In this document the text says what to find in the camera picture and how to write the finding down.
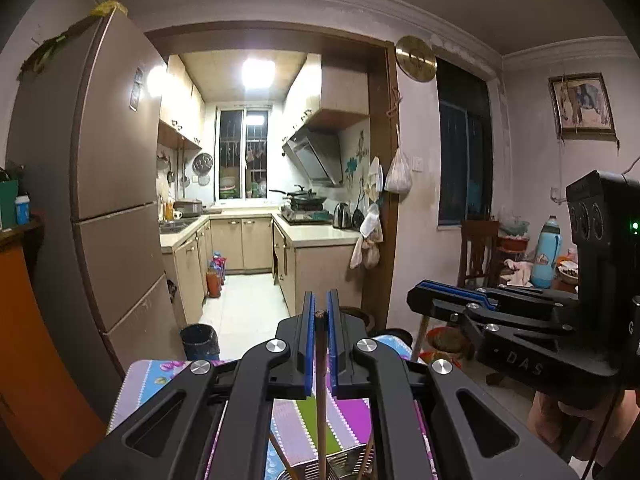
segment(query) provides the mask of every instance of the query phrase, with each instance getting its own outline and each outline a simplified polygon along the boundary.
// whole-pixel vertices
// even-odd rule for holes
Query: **framed picture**
[[[617,140],[601,73],[551,77],[549,89],[558,137]]]

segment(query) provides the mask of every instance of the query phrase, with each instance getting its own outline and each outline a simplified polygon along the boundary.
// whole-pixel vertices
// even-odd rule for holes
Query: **dish rack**
[[[344,451],[327,455],[327,480],[356,480],[358,472],[360,471],[360,464],[362,464],[362,460],[364,459],[366,447],[366,445],[361,444],[359,446],[351,447],[350,449],[345,449]],[[374,450],[369,453],[367,463],[365,464],[364,474],[362,475],[363,479],[374,478],[372,471],[374,453]],[[291,467],[293,471],[295,471],[298,480],[320,480],[318,475],[318,459],[301,462]],[[278,475],[276,480],[293,479],[285,469]]]

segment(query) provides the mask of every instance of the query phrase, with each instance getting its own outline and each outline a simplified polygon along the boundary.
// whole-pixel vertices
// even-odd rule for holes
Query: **upper cabinet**
[[[308,54],[287,94],[283,140],[302,126],[338,131],[368,115],[367,73],[335,66],[319,54]]]
[[[204,126],[204,102],[196,85],[193,84],[180,56],[169,56],[167,67],[168,82],[162,93],[160,120],[164,136],[159,136],[159,142],[172,143],[170,132],[165,125],[175,129],[181,136],[194,145],[186,143],[187,148],[199,148],[202,143],[202,129]]]

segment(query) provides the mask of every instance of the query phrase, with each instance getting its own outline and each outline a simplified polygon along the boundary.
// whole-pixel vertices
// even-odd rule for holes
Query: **range hood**
[[[336,187],[342,185],[342,162],[338,135],[300,128],[282,149],[302,167],[312,184]]]

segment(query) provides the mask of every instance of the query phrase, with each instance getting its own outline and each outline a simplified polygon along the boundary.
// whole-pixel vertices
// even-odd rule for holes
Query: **thermos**
[[[536,257],[533,260],[531,283],[540,288],[550,288],[554,280],[556,258],[562,247],[562,237],[558,220],[554,215],[549,217],[540,231]]]

